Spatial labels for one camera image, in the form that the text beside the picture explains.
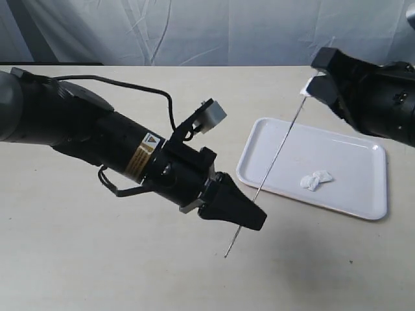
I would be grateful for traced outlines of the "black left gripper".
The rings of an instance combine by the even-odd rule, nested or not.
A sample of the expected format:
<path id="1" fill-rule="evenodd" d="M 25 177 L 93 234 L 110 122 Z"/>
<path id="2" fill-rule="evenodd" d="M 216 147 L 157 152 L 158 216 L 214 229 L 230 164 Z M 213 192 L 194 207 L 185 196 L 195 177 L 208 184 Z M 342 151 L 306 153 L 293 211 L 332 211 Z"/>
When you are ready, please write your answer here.
<path id="1" fill-rule="evenodd" d="M 260 231 L 267 214 L 236 186 L 232 177 L 214 168 L 216 153 L 197 151 L 181 141 L 145 137 L 151 160 L 145 165 L 145 190 L 176 204 L 179 211 L 197 209 L 203 220 L 218 220 Z"/>

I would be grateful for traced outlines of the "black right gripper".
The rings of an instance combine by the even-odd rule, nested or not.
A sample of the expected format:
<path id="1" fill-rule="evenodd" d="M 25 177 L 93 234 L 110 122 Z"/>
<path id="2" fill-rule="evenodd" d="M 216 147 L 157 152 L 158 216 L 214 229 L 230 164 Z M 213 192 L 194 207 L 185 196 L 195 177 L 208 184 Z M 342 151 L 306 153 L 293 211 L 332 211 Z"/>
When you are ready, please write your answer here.
<path id="1" fill-rule="evenodd" d="M 311 67 L 325 75 L 313 98 L 356 132 L 414 145 L 414 66 L 375 65 L 322 47 Z"/>

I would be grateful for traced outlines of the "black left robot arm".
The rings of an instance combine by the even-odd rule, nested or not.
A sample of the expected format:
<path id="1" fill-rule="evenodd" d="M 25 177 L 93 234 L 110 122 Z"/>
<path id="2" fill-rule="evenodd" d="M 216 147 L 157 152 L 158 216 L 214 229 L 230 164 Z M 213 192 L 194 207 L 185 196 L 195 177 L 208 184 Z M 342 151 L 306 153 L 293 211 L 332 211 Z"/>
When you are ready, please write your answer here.
<path id="1" fill-rule="evenodd" d="M 79 76 L 49 77 L 14 67 L 1 73 L 1 140 L 50 146 L 99 168 L 100 182 L 117 197 L 156 193 L 183 213 L 258 231 L 267 214 L 215 170 L 216 153 L 188 142 L 218 125 L 226 113 L 203 103 L 165 139 L 118 113 Z"/>

